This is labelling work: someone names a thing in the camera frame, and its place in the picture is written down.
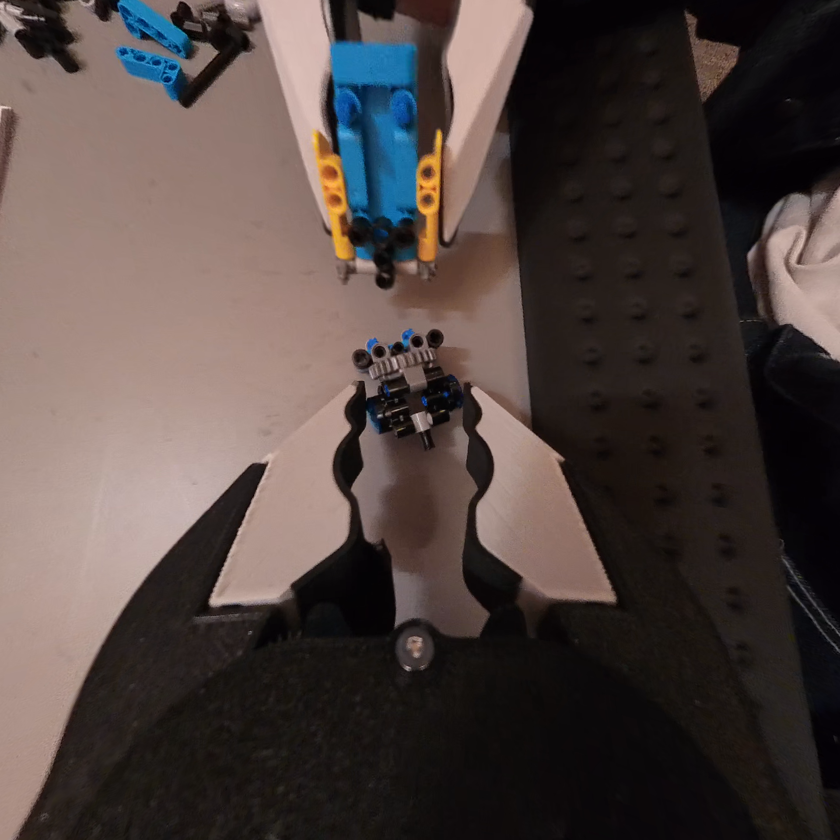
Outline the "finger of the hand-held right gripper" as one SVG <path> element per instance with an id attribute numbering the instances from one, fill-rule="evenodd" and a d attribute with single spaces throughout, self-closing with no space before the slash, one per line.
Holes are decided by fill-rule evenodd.
<path id="1" fill-rule="evenodd" d="M 524 1 L 462 1 L 444 50 L 450 122 L 444 138 L 440 238 L 454 240 L 493 141 L 529 36 Z"/>
<path id="2" fill-rule="evenodd" d="M 326 116 L 330 71 L 330 28 L 327 2 L 260 1 L 259 14 L 308 182 L 321 216 L 329 228 L 323 201 L 313 135 L 329 134 Z"/>

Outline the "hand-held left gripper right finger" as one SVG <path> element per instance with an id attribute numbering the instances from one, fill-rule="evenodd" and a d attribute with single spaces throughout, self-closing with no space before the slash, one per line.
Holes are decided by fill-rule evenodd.
<path id="1" fill-rule="evenodd" d="M 466 388 L 466 585 L 484 608 L 614 606 L 616 593 L 564 474 L 564 459 L 475 385 Z"/>

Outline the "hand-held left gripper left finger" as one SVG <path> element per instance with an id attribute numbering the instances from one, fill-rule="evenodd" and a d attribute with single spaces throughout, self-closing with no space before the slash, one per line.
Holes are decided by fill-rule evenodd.
<path id="1" fill-rule="evenodd" d="M 211 608 L 278 605 L 350 536 L 351 502 L 335 458 L 351 435 L 359 384 L 330 402 L 267 456 L 255 495 L 211 592 Z"/>

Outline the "blue yellow brick assembly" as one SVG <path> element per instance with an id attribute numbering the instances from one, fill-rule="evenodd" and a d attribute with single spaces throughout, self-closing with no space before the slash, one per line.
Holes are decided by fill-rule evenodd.
<path id="1" fill-rule="evenodd" d="M 418 151 L 414 45 L 339 41 L 330 48 L 334 140 L 312 133 L 315 174 L 341 281 L 434 276 L 444 143 Z"/>

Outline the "black gear brick assembly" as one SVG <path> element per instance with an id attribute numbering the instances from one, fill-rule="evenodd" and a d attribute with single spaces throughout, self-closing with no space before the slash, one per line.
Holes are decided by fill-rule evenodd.
<path id="1" fill-rule="evenodd" d="M 376 386 L 366 399 L 367 417 L 376 433 L 416 437 L 424 451 L 434 449 L 434 429 L 447 424 L 464 404 L 462 384 L 438 359 L 444 341 L 440 329 L 407 329 L 392 343 L 372 338 L 352 352 L 354 369 Z"/>

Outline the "grey desk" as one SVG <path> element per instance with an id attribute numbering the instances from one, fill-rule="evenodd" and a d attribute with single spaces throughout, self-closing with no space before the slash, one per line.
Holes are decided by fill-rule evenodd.
<path id="1" fill-rule="evenodd" d="M 2 838 L 135 589 L 354 349 L 438 327 L 530 414 L 506 125 L 433 281 L 343 285 L 262 28 L 183 109 L 121 68 L 120 21 L 66 10 L 77 74 L 2 45 Z"/>

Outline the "pile of small brick parts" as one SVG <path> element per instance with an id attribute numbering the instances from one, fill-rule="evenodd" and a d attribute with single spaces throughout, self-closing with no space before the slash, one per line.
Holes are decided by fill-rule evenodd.
<path id="1" fill-rule="evenodd" d="M 181 106 L 190 108 L 227 68 L 250 51 L 249 31 L 259 19 L 257 1 L 177 2 L 163 15 L 141 1 L 80 2 L 108 22 L 122 21 L 139 45 L 115 49 L 121 67 L 132 77 L 152 82 Z M 35 60 L 50 59 L 68 74 L 81 64 L 72 52 L 76 37 L 65 19 L 65 2 L 2 1 L 2 41 L 16 43 Z"/>

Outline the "black studded mat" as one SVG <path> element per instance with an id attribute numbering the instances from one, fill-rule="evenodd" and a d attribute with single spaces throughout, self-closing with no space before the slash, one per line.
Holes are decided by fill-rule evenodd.
<path id="1" fill-rule="evenodd" d="M 533 9 L 508 101 L 532 425 L 620 602 L 552 619 L 761 838 L 831 838 L 684 15 Z"/>

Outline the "person's denim jacket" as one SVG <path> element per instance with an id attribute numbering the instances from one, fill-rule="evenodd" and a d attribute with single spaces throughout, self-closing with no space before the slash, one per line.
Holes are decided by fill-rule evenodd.
<path id="1" fill-rule="evenodd" d="M 707 100 L 752 398 L 824 786 L 839 781 L 839 363 L 760 315 L 748 253 L 772 206 L 839 170 L 839 2 L 688 2 L 739 48 Z"/>

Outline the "person's white shirt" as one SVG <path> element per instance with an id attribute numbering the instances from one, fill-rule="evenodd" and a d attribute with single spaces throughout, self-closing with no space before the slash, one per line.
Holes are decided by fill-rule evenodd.
<path id="1" fill-rule="evenodd" d="M 839 360 L 839 170 L 774 204 L 748 253 L 759 313 Z"/>

